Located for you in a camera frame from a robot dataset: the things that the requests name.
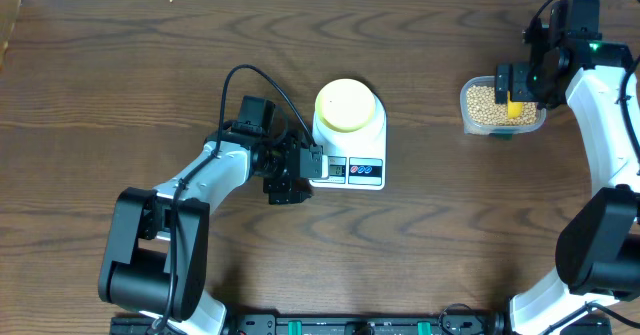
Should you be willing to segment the yellow measuring scoop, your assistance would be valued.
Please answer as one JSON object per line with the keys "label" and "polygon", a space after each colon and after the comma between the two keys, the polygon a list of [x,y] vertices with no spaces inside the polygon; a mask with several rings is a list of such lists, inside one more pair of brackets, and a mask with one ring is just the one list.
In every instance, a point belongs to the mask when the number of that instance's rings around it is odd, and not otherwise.
{"label": "yellow measuring scoop", "polygon": [[517,119],[523,113],[524,105],[522,102],[516,102],[511,99],[511,93],[507,92],[507,118]]}

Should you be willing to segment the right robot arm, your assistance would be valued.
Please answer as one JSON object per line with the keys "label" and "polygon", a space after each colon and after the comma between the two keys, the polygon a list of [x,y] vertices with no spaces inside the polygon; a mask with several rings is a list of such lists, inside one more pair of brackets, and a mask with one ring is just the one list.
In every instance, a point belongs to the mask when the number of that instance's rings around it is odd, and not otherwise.
{"label": "right robot arm", "polygon": [[538,40],[525,90],[573,112],[587,154],[592,198],[561,231],[554,268],[513,296],[490,334],[559,334],[594,311],[639,296],[639,104],[627,46],[599,40]]}

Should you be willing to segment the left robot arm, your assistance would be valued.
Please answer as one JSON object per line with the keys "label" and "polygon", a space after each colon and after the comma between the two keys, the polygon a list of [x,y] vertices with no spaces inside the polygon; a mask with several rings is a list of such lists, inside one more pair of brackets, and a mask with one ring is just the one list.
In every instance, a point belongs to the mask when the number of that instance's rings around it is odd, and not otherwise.
{"label": "left robot arm", "polygon": [[151,190],[129,187],[117,198],[98,281],[102,301],[151,318],[147,331],[220,334],[226,306],[205,290],[210,217],[252,176],[272,204],[310,198],[303,179],[328,166],[311,135],[287,130],[271,139],[248,121],[227,122],[200,155]]}

